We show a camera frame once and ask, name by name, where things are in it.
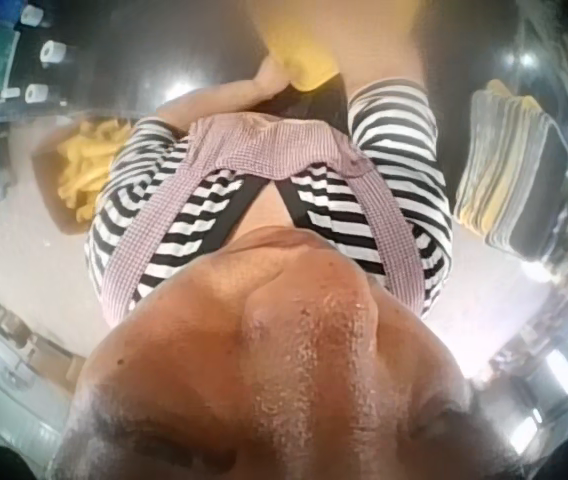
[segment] black and white striped shirt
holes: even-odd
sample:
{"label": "black and white striped shirt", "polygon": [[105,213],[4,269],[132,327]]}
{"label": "black and white striped shirt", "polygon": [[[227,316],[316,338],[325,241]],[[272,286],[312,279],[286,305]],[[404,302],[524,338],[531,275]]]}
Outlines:
{"label": "black and white striped shirt", "polygon": [[[376,165],[411,225],[425,279],[424,313],[451,269],[451,217],[435,155],[437,128],[425,92],[398,79],[360,91],[349,104],[352,141]],[[108,261],[138,211],[184,159],[189,138],[161,120],[140,121],[111,168],[86,242],[98,295]],[[202,181],[162,239],[135,292],[131,309],[163,280],[200,255],[217,250],[268,180],[218,170]],[[371,229],[353,192],[318,163],[276,182],[295,226],[329,240],[384,284]]]}

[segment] skin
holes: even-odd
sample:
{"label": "skin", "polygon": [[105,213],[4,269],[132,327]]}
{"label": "skin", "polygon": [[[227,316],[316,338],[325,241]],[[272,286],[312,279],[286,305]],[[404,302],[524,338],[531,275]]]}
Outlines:
{"label": "skin", "polygon": [[[380,78],[423,82],[410,41],[371,18],[336,28],[362,9],[324,1],[298,7],[339,52],[349,95]],[[367,1],[373,17],[393,3]],[[184,129],[287,84],[269,58],[253,80],[157,113]],[[162,283],[93,352],[51,477],[475,480],[501,468],[501,445],[437,337],[293,228],[269,185],[222,249]]]}

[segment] apron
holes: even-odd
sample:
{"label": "apron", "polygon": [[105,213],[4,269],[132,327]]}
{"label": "apron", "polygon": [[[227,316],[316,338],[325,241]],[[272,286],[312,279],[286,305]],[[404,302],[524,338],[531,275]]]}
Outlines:
{"label": "apron", "polygon": [[127,316],[146,266],[202,180],[221,169],[285,180],[314,163],[335,170],[351,188],[377,244],[386,288],[421,315],[424,272],[411,228],[373,162],[346,135],[320,121],[236,113],[199,120],[189,137],[186,158],[137,213],[106,266],[102,308],[112,328]]}

